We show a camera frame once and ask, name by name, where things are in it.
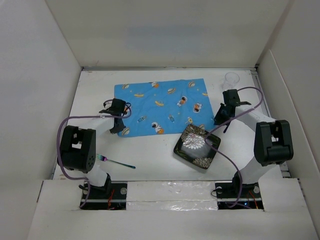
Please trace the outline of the blue space-print cloth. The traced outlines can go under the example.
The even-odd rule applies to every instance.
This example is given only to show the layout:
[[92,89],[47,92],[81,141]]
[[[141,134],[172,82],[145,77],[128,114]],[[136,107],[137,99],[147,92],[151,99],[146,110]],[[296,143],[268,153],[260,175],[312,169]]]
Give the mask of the blue space-print cloth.
[[214,128],[214,113],[204,79],[118,84],[114,96],[131,105],[119,137],[182,133],[193,124]]

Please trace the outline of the black floral square plate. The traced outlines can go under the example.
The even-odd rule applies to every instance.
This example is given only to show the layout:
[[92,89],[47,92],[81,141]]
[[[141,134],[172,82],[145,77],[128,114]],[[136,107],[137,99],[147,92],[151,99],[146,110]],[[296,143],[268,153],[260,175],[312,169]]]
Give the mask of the black floral square plate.
[[173,153],[194,166],[207,170],[221,144],[221,139],[199,126],[189,124],[180,135]]

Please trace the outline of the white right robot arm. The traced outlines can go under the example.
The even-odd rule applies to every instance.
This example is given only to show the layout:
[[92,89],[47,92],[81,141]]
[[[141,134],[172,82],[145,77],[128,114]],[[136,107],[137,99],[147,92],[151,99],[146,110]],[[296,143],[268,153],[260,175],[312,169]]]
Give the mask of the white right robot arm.
[[223,103],[214,117],[218,127],[228,127],[239,120],[254,131],[253,158],[237,171],[232,179],[231,191],[237,197],[249,192],[250,185],[275,165],[281,165],[294,156],[290,124],[287,120],[276,120],[257,110],[247,101],[241,101],[237,89],[224,91]]

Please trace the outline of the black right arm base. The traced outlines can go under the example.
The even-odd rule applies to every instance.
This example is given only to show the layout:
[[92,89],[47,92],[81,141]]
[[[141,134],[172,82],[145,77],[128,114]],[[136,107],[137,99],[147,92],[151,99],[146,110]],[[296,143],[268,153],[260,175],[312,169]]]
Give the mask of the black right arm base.
[[230,181],[215,182],[210,194],[217,199],[219,210],[264,209],[259,183],[241,184],[237,172]]

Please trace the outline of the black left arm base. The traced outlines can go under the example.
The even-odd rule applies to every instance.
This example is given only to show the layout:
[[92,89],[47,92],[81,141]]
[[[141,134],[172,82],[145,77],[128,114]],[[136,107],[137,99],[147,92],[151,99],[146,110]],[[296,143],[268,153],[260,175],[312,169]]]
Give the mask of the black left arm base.
[[90,186],[88,184],[78,186],[82,190],[80,209],[82,210],[126,210],[128,183],[126,181],[112,181],[107,175],[104,186]]

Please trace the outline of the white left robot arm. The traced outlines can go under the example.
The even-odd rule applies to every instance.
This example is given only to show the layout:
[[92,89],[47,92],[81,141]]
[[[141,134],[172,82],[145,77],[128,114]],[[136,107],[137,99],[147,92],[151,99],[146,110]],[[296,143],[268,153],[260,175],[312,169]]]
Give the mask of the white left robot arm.
[[113,98],[103,103],[96,115],[69,116],[60,124],[56,137],[57,164],[69,180],[83,180],[94,186],[100,198],[111,194],[108,174],[96,163],[97,137],[105,132],[117,134],[125,129],[131,104]]

